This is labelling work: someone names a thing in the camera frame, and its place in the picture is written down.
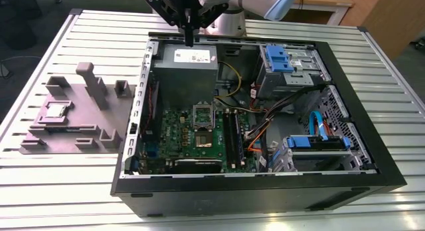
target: metal chassis frame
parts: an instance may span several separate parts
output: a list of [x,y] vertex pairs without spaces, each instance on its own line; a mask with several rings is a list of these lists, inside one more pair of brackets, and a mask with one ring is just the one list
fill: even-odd
[[[183,43],[181,34],[149,33],[149,36],[157,37],[151,41],[159,41],[161,38],[175,38],[175,43]],[[319,50],[324,65],[335,81],[335,86],[343,98],[344,105],[351,114],[349,122],[357,127],[359,135],[369,150],[371,157],[377,165],[379,174],[361,175],[317,175],[317,176],[265,176],[265,177],[209,177],[204,178],[176,178],[176,179],[123,179],[121,161],[123,152],[119,153],[115,178],[112,183],[112,195],[120,196],[123,193],[153,193],[153,192],[185,192],[185,191],[223,191],[223,190],[255,190],[255,189],[289,189],[289,188],[319,188],[319,187],[352,187],[369,189],[379,188],[376,191],[388,192],[407,184],[399,171],[396,163],[384,145],[379,132],[371,121],[368,113],[363,107],[347,75],[331,50],[329,44],[315,41],[296,41],[271,38],[240,38],[223,36],[229,43],[239,45],[261,44],[267,41],[275,43],[292,42],[297,44],[313,44]],[[196,37],[196,43],[215,43],[216,37],[201,35]]]

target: sheet metal panel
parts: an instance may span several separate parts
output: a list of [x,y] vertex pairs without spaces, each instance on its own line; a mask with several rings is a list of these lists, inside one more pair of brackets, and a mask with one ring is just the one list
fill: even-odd
[[328,212],[140,219],[110,196],[116,154],[22,155],[18,151],[47,94],[50,76],[95,63],[106,83],[136,80],[149,31],[176,31],[155,14],[86,10],[67,21],[40,76],[2,124],[0,228],[78,230],[417,230],[425,227],[425,119],[376,48],[353,27],[247,21],[249,36],[329,42],[408,185]]

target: gray floor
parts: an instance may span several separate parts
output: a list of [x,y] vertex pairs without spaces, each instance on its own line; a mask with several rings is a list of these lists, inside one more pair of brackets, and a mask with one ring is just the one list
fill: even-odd
[[[14,51],[0,41],[0,59],[22,55],[43,56],[72,8],[151,12],[151,8],[143,0],[63,0],[62,4],[55,4],[54,0],[38,0],[38,2],[44,15],[30,22],[38,36],[38,45],[28,50]],[[19,96],[36,65],[38,59],[34,58],[6,62],[7,68],[14,72],[14,76],[8,80],[0,78],[0,122]],[[419,96],[425,101],[425,51],[417,51],[409,46],[395,61],[395,65]]]

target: black cable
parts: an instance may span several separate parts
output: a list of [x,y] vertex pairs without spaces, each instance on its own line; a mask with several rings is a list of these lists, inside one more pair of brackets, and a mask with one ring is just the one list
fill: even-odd
[[232,100],[236,102],[237,106],[240,106],[241,108],[244,108],[244,106],[240,104],[239,100],[235,98],[233,95],[229,96],[232,98]]
[[303,10],[303,7],[304,7],[304,0],[301,0],[301,3],[300,3],[300,4],[301,4],[301,10]]
[[269,108],[267,111],[260,123],[256,125],[256,127],[252,129],[252,131],[248,133],[252,135],[256,131],[259,131],[269,122],[271,119],[275,117],[276,112],[279,112],[285,106],[291,105],[296,102],[296,100],[308,92],[323,90],[327,87],[327,84],[320,84],[313,87],[304,87],[299,91],[296,91],[293,94],[279,100],[275,105]]
[[265,159],[265,166],[261,165],[259,171],[268,172],[268,149],[267,149],[267,130],[260,137],[261,156]]
[[229,107],[229,108],[239,108],[239,107],[236,107],[236,106],[232,106],[232,105],[229,105],[229,103],[227,103],[224,100],[221,100],[220,98],[215,98],[215,99],[217,99],[227,107]]

